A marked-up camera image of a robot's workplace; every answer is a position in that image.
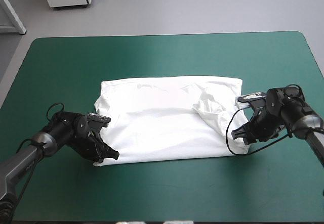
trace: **green tabletop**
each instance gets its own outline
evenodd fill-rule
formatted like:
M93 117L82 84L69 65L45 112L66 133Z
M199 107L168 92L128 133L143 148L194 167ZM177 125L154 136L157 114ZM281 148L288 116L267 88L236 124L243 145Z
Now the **green tabletop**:
M324 116L323 76L298 32L41 38L0 109L0 160L54 102L93 112L101 81L183 75L241 78L243 94L296 83ZM296 138L248 157L104 167L64 147L37 166L14 219L323 221L323 189L323 167Z

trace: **folded fabric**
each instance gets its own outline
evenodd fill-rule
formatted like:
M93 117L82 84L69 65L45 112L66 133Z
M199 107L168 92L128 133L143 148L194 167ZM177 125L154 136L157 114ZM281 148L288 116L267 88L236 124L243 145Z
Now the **folded fabric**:
M242 80L215 76L129 78L101 83L98 114L111 118L101 137L119 159L96 166L229 156L227 125L237 110ZM246 153L230 132L247 122L239 112L229 131L233 151Z

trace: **wire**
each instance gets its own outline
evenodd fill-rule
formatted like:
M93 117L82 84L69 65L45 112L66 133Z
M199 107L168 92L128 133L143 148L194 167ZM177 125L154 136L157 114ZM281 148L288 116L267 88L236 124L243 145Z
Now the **wire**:
M33 139L30 139L30 138L28 138L28 139L24 139L24 140L20 143L20 145L19 145L19 147L18 147L16 153L18 153L18 152L20 151L21 147L22 147L26 142L28 142L28 141L33 142ZM34 146L37 147L37 150L38 150L38 151L41 151L41 146L42 146L42 144L34 145ZM30 171L30 174L29 174L29 176L28 176L28 178L27 178L27 180L26 180L26 182L25 182L25 184L24 184L24 186L23 186L23 188L22 188L22 190L21 190L21 192L20 192L20 194L19 194L19 197L18 197L16 203L14 204L14 207L13 207L13 209L12 209L12 211L11 211L11 214L10 214L10 216L9 216L9 218L8 218L7 224L9 224L10 221L11 221L11 219L13 218L14 212L15 212L15 210L16 210L16 208L17 208L17 206L18 206L18 204L19 204L19 202L20 202L22 196L24 195L25 190L27 189L27 186L28 186L28 184L29 184L29 182L30 182L30 179L31 179L31 177L32 177L32 175L33 175L33 173L34 173L34 171L35 171L36 165L37 165L37 161L35 160L34 163L33 163L32 169L31 169L31 171Z
M52 105L49 107L49 109L47 110L47 112L46 112L46 118L47 118L48 121L51 121L50 118L49 118L49 112L50 112L50 110L51 110L53 107L57 106L57 105L62 105L62 109L59 110L59 111L57 111L57 113L58 113L58 112L62 112L62 111L64 110L64 104L63 104L63 103L54 103L54 104L52 104Z
M31 139L31 138L24 139L24 140L20 143L20 145L19 145L19 147L18 147L16 153L18 153L18 152L20 151L21 147L22 147L26 142L29 142L29 141L32 141L32 139Z
M230 153L232 153L232 154L235 155L235 156L248 156L248 155L252 155L252 154L254 154L254 153L257 153L257 152L259 152L259 151L261 151L261 150L263 150L263 149L266 149L267 147L272 146L273 144L275 144L275 143L277 143L277 142L282 141L283 139L287 138L290 134L292 134L292 133L294 133L294 132L296 132L296 131L299 131L299 130L307 130L307 131L309 131L309 132L314 131L314 132L318 132L318 133L324 134L324 129L322 129L322 128L313 128L313 127L298 128L298 129L295 129L295 130L293 130L293 131L290 131L290 134L288 133L288 134L284 135L283 137L280 137L279 139L277 139L277 140L275 140L275 141L269 143L268 145L266 145L266 146L264 146L264 147L261 147L261 148L255 150L255 151L253 151L253 152L249 152L249 153L246 153L246 154L239 154L239 153L235 153L235 152L233 152L233 151L231 150L231 148L229 147L229 143L228 143L228 129L229 129L229 127L230 127L230 125L231 125L231 123L232 123L232 121L233 121L235 115L236 115L240 110L241 110L241 109L237 110L237 111L233 114L233 116L232 116L232 118L231 118L231 120L230 120L230 122L229 122L229 124L228 124L228 126L227 126L227 129L226 129L226 146L227 146L227 149L230 151Z
M34 171L35 171L36 164L37 164L37 162L35 161L35 162L34 162L34 165L33 165L33 167L32 167L32 169L31 169L31 171L30 171L30 174L29 174L29 176L28 176L28 179L26 180L26 182L25 182L25 184L24 184L24 187L22 188L22 190L21 190L21 192L20 192L20 194L19 194L19 197L18 197L18 199L17 199L17 201L16 201L16 203L15 203L15 206L14 206L14 208L13 208L12 211L11 211L11 214L10 214L10 216L9 216L9 218L8 218L8 222L7 222L8 224L10 223L11 219L13 218L13 216L14 216L14 212L15 212L15 210L16 210L16 208L17 208L17 206L18 206L18 204L19 204L19 202L20 202L20 200L21 200L23 194L25 193L25 190L27 189L27 186L28 186L28 184L29 184L29 182L30 182L30 179L31 179L31 177L32 177L32 174L33 174Z

